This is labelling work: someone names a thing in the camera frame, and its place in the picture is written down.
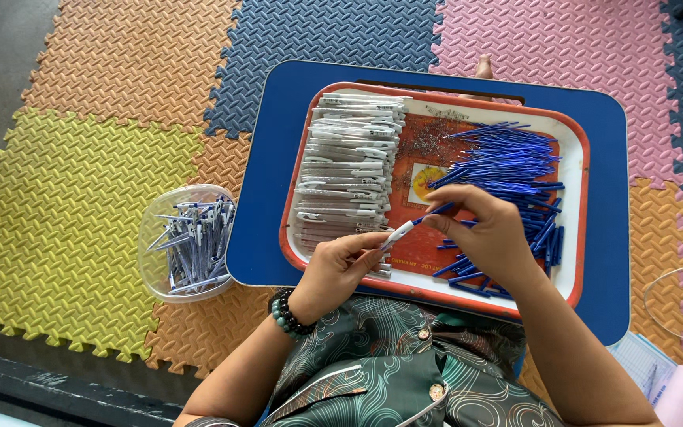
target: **beaded bracelet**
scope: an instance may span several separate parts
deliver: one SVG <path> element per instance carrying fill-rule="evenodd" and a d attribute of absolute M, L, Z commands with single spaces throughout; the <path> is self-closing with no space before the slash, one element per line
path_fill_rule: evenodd
<path fill-rule="evenodd" d="M 268 311 L 275 319 L 275 323 L 284 329 L 295 340 L 300 340 L 315 331 L 316 322 L 312 325 L 300 325 L 294 315 L 289 310 L 289 296 L 294 292 L 293 289 L 280 288 L 269 301 Z"/>

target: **plastic container lid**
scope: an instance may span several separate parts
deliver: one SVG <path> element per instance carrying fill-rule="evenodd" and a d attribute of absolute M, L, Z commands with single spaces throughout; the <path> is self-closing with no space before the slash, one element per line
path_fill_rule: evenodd
<path fill-rule="evenodd" d="M 230 201 L 233 201 L 234 198 L 231 191 L 217 185 L 188 185 L 159 196 L 144 211 L 141 217 L 141 224 L 139 225 L 138 262 L 141 279 L 147 285 L 152 295 L 165 302 L 195 302 L 218 296 L 231 287 L 234 282 L 233 277 L 218 286 L 202 292 L 171 295 L 168 293 L 170 291 L 170 282 L 168 280 L 169 272 L 166 252 L 147 251 L 147 248 L 162 233 L 162 226 L 168 223 L 166 219 L 157 218 L 155 215 L 174 214 L 175 209 L 173 205 L 175 204 L 190 201 L 213 203 L 222 196 Z"/>

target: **lap desk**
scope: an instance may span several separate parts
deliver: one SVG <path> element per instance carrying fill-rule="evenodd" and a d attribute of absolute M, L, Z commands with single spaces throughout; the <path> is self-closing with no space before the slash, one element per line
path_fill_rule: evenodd
<path fill-rule="evenodd" d="M 236 280 L 248 286 L 295 286 L 299 281 L 302 272 L 286 260 L 279 245 L 281 216 L 308 106 L 318 91 L 343 81 L 515 98 L 574 119 L 590 144 L 586 257 L 576 312 L 603 344 L 623 336 L 630 318 L 626 118 L 617 101 L 595 91 L 317 62 L 276 65 L 262 95 L 226 255 Z M 387 294 L 365 286 L 358 291 Z"/>

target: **tray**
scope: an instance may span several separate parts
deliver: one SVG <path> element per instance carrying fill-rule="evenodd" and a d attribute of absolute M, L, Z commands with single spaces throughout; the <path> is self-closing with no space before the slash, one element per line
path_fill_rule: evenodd
<path fill-rule="evenodd" d="M 419 120 L 427 121 L 428 118 L 437 116 L 449 117 L 450 120 L 448 121 L 451 124 L 454 124 L 453 122 L 459 123 L 461 119 L 484 123 L 519 121 L 531 125 L 527 130 L 544 132 L 556 138 L 559 154 L 563 157 L 558 165 L 558 179 L 566 185 L 565 190 L 558 192 L 558 196 L 563 199 L 563 212 L 558 215 L 556 223 L 565 226 L 566 233 L 562 263 L 553 268 L 551 278 L 555 288 L 563 295 L 568 304 L 572 307 L 576 306 L 582 292 L 590 154 L 589 141 L 583 129 L 570 117 L 555 111 L 498 102 L 467 100 L 435 93 L 342 82 L 327 86 L 313 98 L 309 105 L 279 231 L 281 251 L 294 267 L 304 270 L 308 265 L 309 254 L 296 244 L 292 236 L 299 223 L 299 220 L 291 215 L 294 204 L 299 199 L 299 197 L 294 196 L 293 189 L 296 186 L 300 161 L 305 141 L 308 138 L 307 127 L 313 119 L 312 108 L 317 105 L 321 93 L 324 92 L 412 96 L 413 99 L 406 102 L 410 111 L 405 119 L 408 124 Z M 390 220 L 389 226 L 393 228 L 409 219 L 420 216 L 426 208 L 426 204 L 423 204 L 422 201 L 419 203 L 417 198 L 413 198 L 411 191 L 411 180 L 409 178 L 417 174 L 415 169 L 429 164 L 443 166 L 443 163 L 442 165 L 428 163 L 432 160 L 428 155 L 419 156 L 412 151 L 403 153 L 402 147 L 408 144 L 408 138 L 416 138 L 416 136 L 412 133 L 408 134 L 407 126 L 400 136 L 402 138 L 401 151 L 398 153 L 394 164 L 394 182 L 399 182 L 399 185 L 393 184 L 392 186 L 394 187 L 394 191 L 390 195 L 392 211 L 386 214 Z M 466 213 L 465 219 L 470 218 L 470 214 Z M 388 280 L 378 277 L 365 277 L 361 284 L 403 297 L 429 300 L 436 304 L 456 306 L 491 315 L 520 318 L 515 302 L 511 300 L 485 299 L 449 287 L 445 278 L 431 277 L 430 272 L 450 264 L 454 261 L 455 255 L 460 253 L 459 249 L 437 251 L 436 245 L 441 242 L 442 238 L 443 236 L 431 228 L 425 226 L 415 228 L 392 250 L 392 257 L 390 258 L 392 277 Z"/>

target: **notebook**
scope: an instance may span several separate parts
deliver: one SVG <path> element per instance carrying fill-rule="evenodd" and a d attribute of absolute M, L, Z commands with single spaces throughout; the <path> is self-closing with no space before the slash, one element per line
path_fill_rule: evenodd
<path fill-rule="evenodd" d="M 610 353 L 640 387 L 665 427 L 683 427 L 683 366 L 639 334 L 628 332 Z"/>

